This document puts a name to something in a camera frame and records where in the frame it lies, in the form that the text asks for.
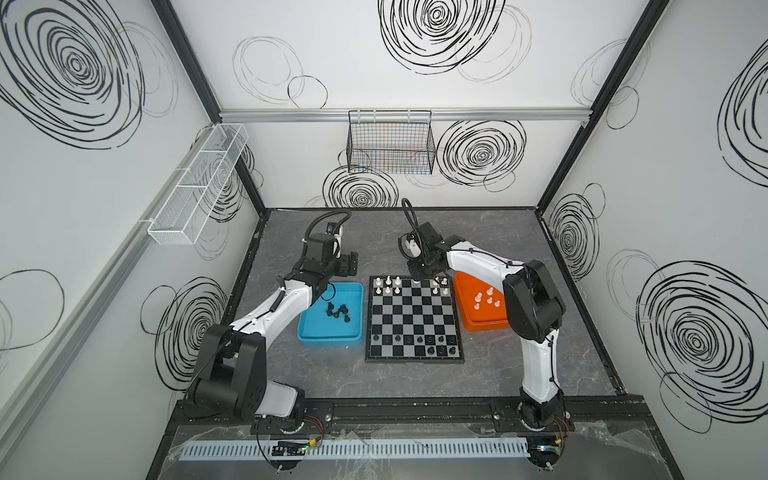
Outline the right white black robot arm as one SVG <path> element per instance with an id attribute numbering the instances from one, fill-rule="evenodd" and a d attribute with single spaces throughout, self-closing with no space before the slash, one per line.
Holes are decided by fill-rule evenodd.
<path id="1" fill-rule="evenodd" d="M 521 422 L 532 431 L 554 424 L 564 404 L 556 349 L 566 306 L 546 265 L 504 258 L 460 236 L 445 238 L 429 222 L 410 225 L 398 246 L 412 277 L 421 280 L 453 270 L 503 293 L 507 322 L 522 345 Z"/>

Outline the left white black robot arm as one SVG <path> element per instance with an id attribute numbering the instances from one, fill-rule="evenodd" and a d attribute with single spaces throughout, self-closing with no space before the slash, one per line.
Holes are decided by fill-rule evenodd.
<path id="1" fill-rule="evenodd" d="M 307 234 L 302 255 L 258 307 L 204 333 L 185 399 L 213 414 L 244 421 L 273 417 L 291 428 L 303 423 L 305 394 L 271 381 L 267 353 L 285 328 L 326 293 L 334 277 L 357 273 L 357 254 L 341 252 L 343 228 Z"/>

